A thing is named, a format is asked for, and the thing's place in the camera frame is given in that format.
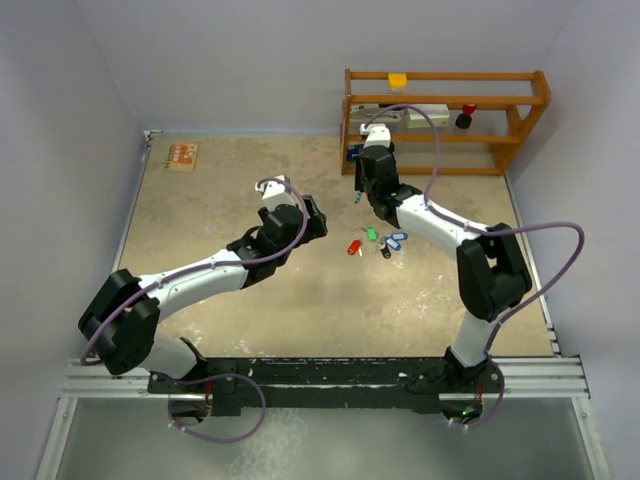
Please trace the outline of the red key tag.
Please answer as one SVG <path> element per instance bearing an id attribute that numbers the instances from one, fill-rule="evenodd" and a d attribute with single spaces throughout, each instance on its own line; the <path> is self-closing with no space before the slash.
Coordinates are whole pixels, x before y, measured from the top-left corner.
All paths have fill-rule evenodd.
<path id="1" fill-rule="evenodd" d="M 360 240 L 352 241 L 349 247 L 347 248 L 347 254 L 349 256 L 360 255 L 361 246 L 362 246 L 362 242 Z"/>

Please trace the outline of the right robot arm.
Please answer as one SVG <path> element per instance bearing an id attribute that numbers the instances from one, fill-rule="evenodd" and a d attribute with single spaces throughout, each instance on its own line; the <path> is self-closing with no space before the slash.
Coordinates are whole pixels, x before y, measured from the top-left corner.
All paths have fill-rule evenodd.
<path id="1" fill-rule="evenodd" d="M 463 322 L 445 352 L 445 380 L 467 391 L 488 361 L 497 323 L 532 289 L 532 279 L 515 235 L 507 224 L 469 221 L 427 201 L 419 189 L 399 180 L 391 149 L 364 148 L 356 158 L 355 190 L 366 195 L 376 216 L 420 236 L 456 262 Z"/>

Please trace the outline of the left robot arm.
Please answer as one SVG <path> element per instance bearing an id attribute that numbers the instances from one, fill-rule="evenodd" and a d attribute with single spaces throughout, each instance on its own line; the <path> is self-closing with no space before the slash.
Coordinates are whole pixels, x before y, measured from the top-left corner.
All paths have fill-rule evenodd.
<path id="1" fill-rule="evenodd" d="M 185 338 L 165 338 L 159 324 L 212 296 L 251 287 L 283 266 L 292 249 L 327 235 L 327 219 L 310 195 L 300 206 L 263 207 L 261 225 L 213 256 L 172 271 L 134 276 L 115 271 L 81 316 L 87 341 L 81 355 L 96 354 L 114 376 L 140 367 L 171 378 L 184 392 L 202 387 L 207 361 Z"/>

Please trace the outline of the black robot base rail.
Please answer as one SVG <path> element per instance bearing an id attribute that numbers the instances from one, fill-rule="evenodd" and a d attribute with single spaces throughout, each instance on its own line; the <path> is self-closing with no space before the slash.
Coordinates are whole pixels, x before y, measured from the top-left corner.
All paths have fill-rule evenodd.
<path id="1" fill-rule="evenodd" d="M 483 395 L 502 393 L 504 377 L 487 361 L 476 376 L 456 380 L 444 357 L 211 357 L 184 381 L 151 373 L 148 390 L 173 400 L 203 395 L 215 417 L 261 407 L 460 414 Z"/>

